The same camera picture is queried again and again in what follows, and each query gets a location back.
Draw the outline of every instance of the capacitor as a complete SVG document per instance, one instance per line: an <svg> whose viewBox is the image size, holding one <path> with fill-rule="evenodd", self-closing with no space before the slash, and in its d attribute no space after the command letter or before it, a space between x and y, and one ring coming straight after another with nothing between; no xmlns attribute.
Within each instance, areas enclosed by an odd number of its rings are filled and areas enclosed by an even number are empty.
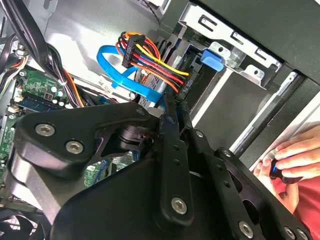
<svg viewBox="0 0 320 240"><path fill-rule="evenodd" d="M60 97L59 96L55 96L53 99L52 99L52 103L53 104L57 104L58 102L60 102Z"/></svg>
<svg viewBox="0 0 320 240"><path fill-rule="evenodd" d="M58 92L56 93L56 95L59 96L59 97L62 97L62 96L64 95L64 93L63 93L62 91L58 91Z"/></svg>
<svg viewBox="0 0 320 240"><path fill-rule="evenodd" d="M50 88L50 90L51 90L51 92L53 92L53 93L56 93L56 92L58 91L58 89L57 89L56 86L52 86L52 87Z"/></svg>
<svg viewBox="0 0 320 240"><path fill-rule="evenodd" d="M67 103L67 100L63 98L60 100L59 106L63 107L66 103Z"/></svg>

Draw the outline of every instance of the finger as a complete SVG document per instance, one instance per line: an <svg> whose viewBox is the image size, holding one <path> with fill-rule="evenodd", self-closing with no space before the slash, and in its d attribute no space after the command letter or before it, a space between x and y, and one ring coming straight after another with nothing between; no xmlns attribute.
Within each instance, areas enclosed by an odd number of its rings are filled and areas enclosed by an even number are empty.
<svg viewBox="0 0 320 240"><path fill-rule="evenodd" d="M285 149L289 146L291 146L292 144L296 144L298 142L302 142L304 140L308 140L311 139L315 136L314 132L311 130L306 131L302 134L299 134L297 136L292 137L291 139L289 139L288 141L285 141L283 143L281 143L280 145L278 145L275 149L277 151L281 151L282 149Z"/></svg>
<svg viewBox="0 0 320 240"><path fill-rule="evenodd" d="M270 170L271 170L271 159L270 158L264 158L262 160L262 166L259 173L259 177L268 177L270 176Z"/></svg>
<svg viewBox="0 0 320 240"><path fill-rule="evenodd" d="M282 175L287 178L311 179L320 176L320 163L314 163L307 166L297 166L282 170Z"/></svg>
<svg viewBox="0 0 320 240"><path fill-rule="evenodd" d="M259 162L255 169L253 170L253 175L257 178L259 176L260 170L261 170L262 162Z"/></svg>
<svg viewBox="0 0 320 240"><path fill-rule="evenodd" d="M288 158L290 156L304 153L310 150L320 148L320 137L313 137L307 140L296 142L275 154L278 160Z"/></svg>
<svg viewBox="0 0 320 240"><path fill-rule="evenodd" d="M320 148L299 153L289 158L279 160L275 166L277 169L290 169L294 167L301 167L320 162Z"/></svg>

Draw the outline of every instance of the gray metal panel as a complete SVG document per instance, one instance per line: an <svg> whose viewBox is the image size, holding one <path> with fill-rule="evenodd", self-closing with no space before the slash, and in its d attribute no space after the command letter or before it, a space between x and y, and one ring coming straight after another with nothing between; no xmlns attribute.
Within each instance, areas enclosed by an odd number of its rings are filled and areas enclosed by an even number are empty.
<svg viewBox="0 0 320 240"><path fill-rule="evenodd" d="M314 0L200 0L264 47L320 82L320 5Z"/></svg>
<svg viewBox="0 0 320 240"><path fill-rule="evenodd" d="M229 148L270 96L271 93L233 73L196 128L205 133L211 148Z"/></svg>
<svg viewBox="0 0 320 240"><path fill-rule="evenodd" d="M320 91L320 86L311 79L306 79L288 99L283 108L268 123L266 128L241 155L240 160L248 168L264 153L292 120Z"/></svg>

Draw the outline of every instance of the red wire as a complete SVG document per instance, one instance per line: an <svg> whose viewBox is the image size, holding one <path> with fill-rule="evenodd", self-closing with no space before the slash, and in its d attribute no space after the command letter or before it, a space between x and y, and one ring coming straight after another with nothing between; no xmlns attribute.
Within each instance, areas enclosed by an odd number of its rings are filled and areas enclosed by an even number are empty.
<svg viewBox="0 0 320 240"><path fill-rule="evenodd" d="M184 84L184 82L183 82L181 79L179 79L179 78L177 78L176 76L173 76L172 74L170 74L170 73L162 70L160 67L158 67L157 65L153 64L152 62L150 62L150 61L142 58L142 57L139 56L138 54L134 53L133 56L135 56L135 57L138 58L139 60L145 62L146 64L151 65L152 67L154 67L154 68L157 69L159 72L161 72L161 73L163 73L164 75L166 75L167 77L169 77L169 78L171 78L171 79L173 79L173 80L176 80L176 81L177 81L178 83L180 83L180 84Z"/></svg>
<svg viewBox="0 0 320 240"><path fill-rule="evenodd" d="M150 42L148 39L146 39L145 42L151 45L151 47L153 48L153 50L155 52L156 57L159 59L160 58L159 50L157 49L155 44L153 42Z"/></svg>

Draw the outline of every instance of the screw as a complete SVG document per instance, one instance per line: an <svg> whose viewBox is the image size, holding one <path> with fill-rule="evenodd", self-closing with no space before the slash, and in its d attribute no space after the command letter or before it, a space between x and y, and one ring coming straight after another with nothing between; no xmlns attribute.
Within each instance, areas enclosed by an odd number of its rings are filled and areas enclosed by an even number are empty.
<svg viewBox="0 0 320 240"><path fill-rule="evenodd" d="M204 135L200 131L196 131L195 133L198 135L199 138L203 138L204 137Z"/></svg>
<svg viewBox="0 0 320 240"><path fill-rule="evenodd" d="M230 157L231 157L231 154L230 154L230 152L229 152L229 151L227 151L227 150L223 150L223 153L224 153L228 158L230 158Z"/></svg>
<svg viewBox="0 0 320 240"><path fill-rule="evenodd" d="M239 229L248 239L252 239L254 237L254 232L245 221L239 222Z"/></svg>
<svg viewBox="0 0 320 240"><path fill-rule="evenodd" d="M131 92L129 93L129 98L130 98L131 100L134 100L134 99L136 98L135 93L131 91Z"/></svg>
<svg viewBox="0 0 320 240"><path fill-rule="evenodd" d="M140 108L138 108L136 111L138 114L145 115L145 112Z"/></svg>
<svg viewBox="0 0 320 240"><path fill-rule="evenodd" d="M290 228L288 228L287 226L285 226L285 227L284 227L284 230L285 230L286 234L288 234L288 236L289 236L292 240L295 240L295 239L296 239L295 234L291 231Z"/></svg>
<svg viewBox="0 0 320 240"><path fill-rule="evenodd" d="M309 240L304 231L302 231L300 228L297 228L296 230L304 240Z"/></svg>
<svg viewBox="0 0 320 240"><path fill-rule="evenodd" d="M186 214L187 213L187 205L186 203L179 197L174 197L171 200L171 206L174 211L176 211L178 214Z"/></svg>
<svg viewBox="0 0 320 240"><path fill-rule="evenodd" d="M166 116L166 119L172 124L175 123L175 120L171 116Z"/></svg>
<svg viewBox="0 0 320 240"><path fill-rule="evenodd" d="M65 145L66 150L72 154L80 154L84 150L84 146L78 141L68 141Z"/></svg>
<svg viewBox="0 0 320 240"><path fill-rule="evenodd" d="M41 136L50 137L55 134L56 130L49 124L41 123L35 127L35 132Z"/></svg>
<svg viewBox="0 0 320 240"><path fill-rule="evenodd" d="M20 75L21 77L24 77L24 76L27 75L27 73L26 73L25 71L20 71L20 72L19 72L19 75Z"/></svg>

